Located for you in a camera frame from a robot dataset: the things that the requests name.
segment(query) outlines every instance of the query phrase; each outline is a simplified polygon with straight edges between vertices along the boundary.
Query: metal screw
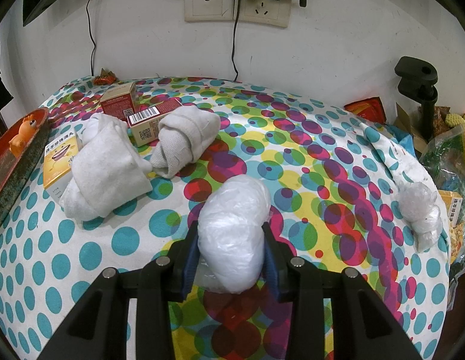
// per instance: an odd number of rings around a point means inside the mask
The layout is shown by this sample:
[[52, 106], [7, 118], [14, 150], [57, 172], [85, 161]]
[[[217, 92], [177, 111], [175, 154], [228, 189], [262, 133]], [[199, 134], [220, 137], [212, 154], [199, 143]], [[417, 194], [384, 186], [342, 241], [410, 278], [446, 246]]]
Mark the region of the metal screw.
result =
[[351, 278], [351, 279], [354, 279], [355, 277], [359, 275], [359, 272], [356, 269], [351, 268], [351, 267], [347, 267], [344, 270], [344, 273], [346, 274], [348, 278]]
[[291, 258], [291, 264], [296, 268], [299, 268], [304, 265], [304, 260], [301, 257], [293, 257]]
[[171, 262], [171, 259], [168, 256], [160, 256], [156, 259], [156, 264], [159, 266], [166, 266]]
[[115, 274], [116, 274], [116, 269], [114, 269], [114, 268], [106, 268], [104, 271], [102, 271], [102, 275], [106, 279], [110, 279], [110, 278], [114, 277]]

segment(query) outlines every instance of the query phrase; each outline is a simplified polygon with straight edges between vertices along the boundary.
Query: bed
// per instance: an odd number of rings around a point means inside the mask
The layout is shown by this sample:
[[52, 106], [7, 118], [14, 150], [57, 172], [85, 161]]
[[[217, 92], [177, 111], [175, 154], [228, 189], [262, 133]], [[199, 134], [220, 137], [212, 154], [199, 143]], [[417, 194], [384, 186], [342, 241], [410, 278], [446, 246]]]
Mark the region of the bed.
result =
[[[270, 190], [275, 237], [320, 268], [356, 267], [423, 358], [432, 358], [446, 312], [449, 232], [417, 252], [397, 185], [419, 181], [414, 175], [421, 177], [423, 168], [403, 156], [382, 126], [308, 97], [226, 80], [157, 78], [136, 85], [142, 108], [176, 98], [215, 112], [219, 136], [175, 178], [149, 174], [152, 192], [88, 222], [65, 217], [42, 186], [39, 161], [0, 228], [0, 327], [21, 359], [39, 356], [102, 269], [137, 269], [164, 254], [184, 237], [208, 195], [244, 173]], [[102, 111], [106, 89], [86, 77], [54, 93], [44, 103], [53, 120], [49, 139], [72, 130], [80, 136], [85, 121]], [[154, 144], [138, 148], [140, 154], [148, 158]], [[448, 229], [447, 217], [444, 224]], [[132, 302], [129, 359], [135, 358], [134, 309]], [[284, 358], [291, 305], [277, 304], [262, 279], [240, 295], [193, 287], [169, 312], [178, 359]], [[325, 316], [325, 358], [331, 359], [327, 301]]]

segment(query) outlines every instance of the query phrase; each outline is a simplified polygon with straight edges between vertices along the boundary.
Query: red tray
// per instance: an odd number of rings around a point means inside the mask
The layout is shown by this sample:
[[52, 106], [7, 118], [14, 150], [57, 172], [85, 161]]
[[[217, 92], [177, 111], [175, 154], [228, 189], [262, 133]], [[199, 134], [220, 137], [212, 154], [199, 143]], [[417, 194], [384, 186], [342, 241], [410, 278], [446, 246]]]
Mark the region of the red tray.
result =
[[0, 225], [14, 205], [39, 159], [44, 155], [44, 147], [49, 138], [49, 109], [41, 107], [28, 115], [31, 114], [37, 122], [37, 130], [19, 158], [9, 151], [9, 141], [19, 132], [23, 118], [0, 138]]

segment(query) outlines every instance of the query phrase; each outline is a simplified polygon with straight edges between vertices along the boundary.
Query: barcode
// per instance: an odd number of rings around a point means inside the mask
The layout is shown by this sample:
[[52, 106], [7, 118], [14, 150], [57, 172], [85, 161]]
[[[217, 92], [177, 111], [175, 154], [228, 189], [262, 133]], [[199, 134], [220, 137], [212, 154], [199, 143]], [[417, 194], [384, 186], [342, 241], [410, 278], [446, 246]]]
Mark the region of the barcode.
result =
[[129, 116], [129, 123], [133, 125], [156, 115], [159, 115], [159, 111], [157, 110], [157, 108], [150, 107], [145, 109], [144, 111], [140, 111], [137, 114]]

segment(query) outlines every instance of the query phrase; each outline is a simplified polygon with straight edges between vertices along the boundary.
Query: white wall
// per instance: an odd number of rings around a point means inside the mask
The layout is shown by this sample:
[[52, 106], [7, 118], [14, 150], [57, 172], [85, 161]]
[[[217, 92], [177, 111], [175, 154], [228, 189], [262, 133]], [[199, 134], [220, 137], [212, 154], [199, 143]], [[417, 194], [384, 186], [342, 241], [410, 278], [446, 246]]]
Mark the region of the white wall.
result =
[[[58, 0], [22, 27], [18, 0], [0, 27], [3, 80], [15, 96], [3, 115], [37, 107], [66, 82], [89, 74], [92, 44], [87, 0]], [[122, 79], [155, 76], [234, 77], [232, 22], [184, 22], [183, 0], [92, 0], [95, 71]], [[402, 55], [438, 70], [438, 104], [465, 112], [465, 33], [434, 0], [297, 1], [287, 29], [239, 23], [237, 66], [246, 83], [308, 95], [337, 106], [380, 95], [390, 121]]]

